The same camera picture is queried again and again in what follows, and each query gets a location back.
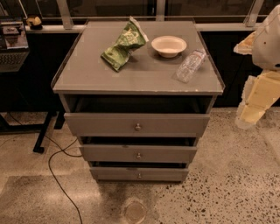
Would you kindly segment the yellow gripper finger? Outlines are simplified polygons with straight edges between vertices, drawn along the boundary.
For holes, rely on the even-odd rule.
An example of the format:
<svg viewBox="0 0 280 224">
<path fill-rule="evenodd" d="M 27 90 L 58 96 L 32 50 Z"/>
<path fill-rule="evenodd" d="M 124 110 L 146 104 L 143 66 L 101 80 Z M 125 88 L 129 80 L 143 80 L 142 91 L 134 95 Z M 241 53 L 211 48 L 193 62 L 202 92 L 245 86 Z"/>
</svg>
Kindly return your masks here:
<svg viewBox="0 0 280 224">
<path fill-rule="evenodd" d="M 245 82 L 235 124 L 247 130 L 256 125 L 265 112 L 280 98 L 280 73 L 263 70 Z"/>
<path fill-rule="evenodd" d="M 244 40 L 234 47 L 234 52 L 239 54 L 251 54 L 256 33 L 251 32 Z"/>
</svg>

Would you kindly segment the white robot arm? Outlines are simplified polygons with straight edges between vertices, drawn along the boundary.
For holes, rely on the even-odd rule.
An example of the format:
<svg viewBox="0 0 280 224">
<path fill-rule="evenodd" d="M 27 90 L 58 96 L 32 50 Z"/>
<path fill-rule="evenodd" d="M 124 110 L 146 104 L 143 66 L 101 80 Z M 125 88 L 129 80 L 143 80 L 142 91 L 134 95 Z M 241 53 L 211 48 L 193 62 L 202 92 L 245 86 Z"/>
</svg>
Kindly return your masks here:
<svg viewBox="0 0 280 224">
<path fill-rule="evenodd" d="M 234 47 L 234 52 L 251 54 L 253 64 L 262 69 L 245 81 L 236 112 L 235 124 L 247 130 L 280 98 L 280 5 Z"/>
</svg>

